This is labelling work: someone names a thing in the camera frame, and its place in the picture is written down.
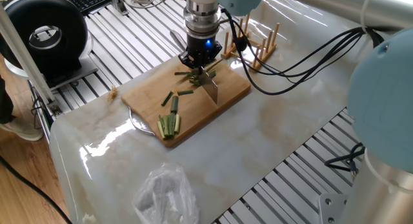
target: shoe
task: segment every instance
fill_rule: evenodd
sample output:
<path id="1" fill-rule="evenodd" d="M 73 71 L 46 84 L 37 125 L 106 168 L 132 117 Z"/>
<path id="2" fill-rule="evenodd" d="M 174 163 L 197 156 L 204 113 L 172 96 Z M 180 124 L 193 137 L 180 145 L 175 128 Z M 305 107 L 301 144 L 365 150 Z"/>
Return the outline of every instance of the shoe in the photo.
<path id="1" fill-rule="evenodd" d="M 9 126 L 10 127 L 6 127 L 0 124 L 0 128 L 3 130 L 13 132 L 24 140 L 37 141 L 43 137 L 43 131 L 41 129 L 35 129 L 33 124 L 19 117 L 15 117 L 13 121 L 9 123 Z"/>

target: white cable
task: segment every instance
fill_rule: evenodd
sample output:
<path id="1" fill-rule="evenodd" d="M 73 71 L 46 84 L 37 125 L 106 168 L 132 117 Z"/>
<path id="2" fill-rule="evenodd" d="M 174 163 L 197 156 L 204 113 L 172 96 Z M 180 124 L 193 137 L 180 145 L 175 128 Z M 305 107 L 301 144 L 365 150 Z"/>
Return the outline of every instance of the white cable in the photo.
<path id="1" fill-rule="evenodd" d="M 396 182 L 393 182 L 393 183 L 392 183 L 392 182 L 388 181 L 387 179 L 385 179 L 383 176 L 381 176 L 381 175 L 379 174 L 379 172 L 377 172 L 377 171 L 374 169 L 374 167 L 373 167 L 372 164 L 370 163 L 370 160 L 368 160 L 367 148 L 365 149 L 364 160 L 366 161 L 367 167 L 368 167 L 368 169 L 370 169 L 370 171 L 373 173 L 373 175 L 374 175 L 375 177 L 377 177 L 377 178 L 378 178 L 381 182 L 383 182 L 385 185 L 388 186 L 388 192 L 389 192 L 390 194 L 394 194 L 394 193 L 396 193 L 397 191 L 404 192 L 404 193 L 407 193 L 407 194 L 413 194 L 413 190 L 400 187 Z"/>
<path id="2" fill-rule="evenodd" d="M 364 0 L 363 8 L 361 9 L 361 14 L 360 14 L 361 28 L 366 34 L 367 34 L 367 31 L 366 31 L 366 25 L 365 25 L 365 16 L 366 16 L 366 11 L 367 11 L 368 5 L 370 4 L 370 1 L 371 0 Z"/>
<path id="3" fill-rule="evenodd" d="M 150 5 L 152 4 L 152 2 L 154 2 L 154 0 L 148 0 L 148 1 L 143 1 L 143 2 L 138 1 L 138 0 L 131 0 L 133 3 L 138 4 L 140 6 L 132 4 L 129 0 L 124 0 L 124 1 L 128 6 L 132 8 L 153 8 L 155 6 L 162 4 L 165 0 L 161 0 L 160 2 L 158 2 L 158 4 L 155 4 L 155 5 Z"/>

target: wooden floor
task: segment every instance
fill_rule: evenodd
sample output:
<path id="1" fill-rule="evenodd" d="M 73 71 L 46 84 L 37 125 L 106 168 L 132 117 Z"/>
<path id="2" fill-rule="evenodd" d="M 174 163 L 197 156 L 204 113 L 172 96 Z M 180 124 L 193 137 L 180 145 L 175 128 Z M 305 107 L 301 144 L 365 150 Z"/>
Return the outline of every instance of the wooden floor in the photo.
<path id="1" fill-rule="evenodd" d="M 13 115 L 33 121 L 32 98 L 27 82 L 13 76 L 0 55 L 0 75 L 14 104 Z M 46 192 L 66 213 L 65 201 L 45 138 L 30 142 L 0 129 L 0 155 L 20 174 Z M 0 165 L 0 224 L 65 223 L 32 189 Z"/>

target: person's leg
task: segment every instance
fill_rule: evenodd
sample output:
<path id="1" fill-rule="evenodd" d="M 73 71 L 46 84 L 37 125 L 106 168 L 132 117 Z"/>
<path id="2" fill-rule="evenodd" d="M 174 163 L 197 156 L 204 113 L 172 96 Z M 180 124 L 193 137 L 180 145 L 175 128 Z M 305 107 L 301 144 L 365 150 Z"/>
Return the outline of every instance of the person's leg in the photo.
<path id="1" fill-rule="evenodd" d="M 30 122 L 14 117 L 13 102 L 6 92 L 6 84 L 0 77 L 0 128 L 6 131 L 13 132 L 19 137 L 37 141 L 43 137 L 43 131 L 34 128 Z"/>
<path id="2" fill-rule="evenodd" d="M 0 77 L 0 124 L 13 121 L 13 103 L 6 92 L 5 81 Z"/>

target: metal slotted table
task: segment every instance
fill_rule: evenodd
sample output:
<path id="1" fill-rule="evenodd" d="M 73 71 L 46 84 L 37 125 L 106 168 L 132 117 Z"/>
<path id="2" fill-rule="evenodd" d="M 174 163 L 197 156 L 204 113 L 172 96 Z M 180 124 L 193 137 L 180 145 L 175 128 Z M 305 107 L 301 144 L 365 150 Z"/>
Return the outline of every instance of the metal slotted table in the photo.
<path id="1" fill-rule="evenodd" d="M 147 10 L 127 7 L 129 14 L 122 16 L 108 5 L 86 16 L 94 39 L 90 57 L 99 70 L 54 91 L 63 113 L 106 94 L 112 85 L 118 87 L 178 55 L 179 47 L 169 33 L 176 30 L 186 36 L 184 6 L 184 1 L 166 0 Z M 251 25 L 258 23 L 252 19 Z M 221 31 L 226 28 L 228 23 L 221 25 Z M 50 132 L 43 114 L 40 117 L 48 137 Z M 344 109 L 214 223 L 319 223 L 319 195 L 351 191 L 350 173 L 327 168 L 323 162 L 348 154 L 358 143 L 351 127 L 353 122 Z"/>

